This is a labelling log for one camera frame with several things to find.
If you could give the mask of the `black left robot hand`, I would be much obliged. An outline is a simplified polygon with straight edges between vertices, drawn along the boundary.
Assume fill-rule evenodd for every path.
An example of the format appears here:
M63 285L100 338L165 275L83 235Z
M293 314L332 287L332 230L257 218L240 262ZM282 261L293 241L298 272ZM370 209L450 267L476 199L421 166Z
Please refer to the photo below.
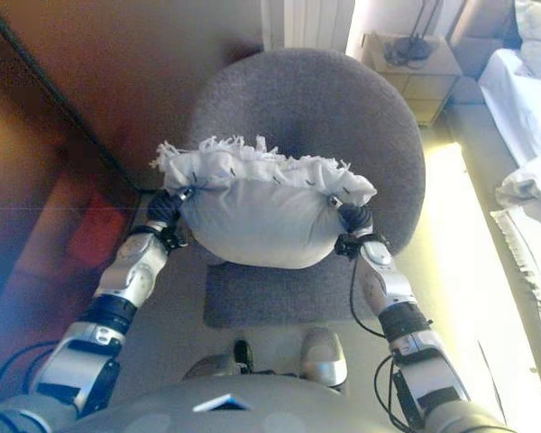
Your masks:
M183 188L170 194L166 189L156 192L147 206L147 219L170 226L177 218L177 213L194 195L193 188Z

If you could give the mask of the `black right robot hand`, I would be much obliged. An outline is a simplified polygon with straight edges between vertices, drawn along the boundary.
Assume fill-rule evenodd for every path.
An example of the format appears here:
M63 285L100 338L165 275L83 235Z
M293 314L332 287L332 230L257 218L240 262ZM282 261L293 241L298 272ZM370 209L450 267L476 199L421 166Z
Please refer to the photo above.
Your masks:
M329 204L337 211L344 229L349 235L362 237L373 233L373 218L367 205L345 203L337 196L330 196Z

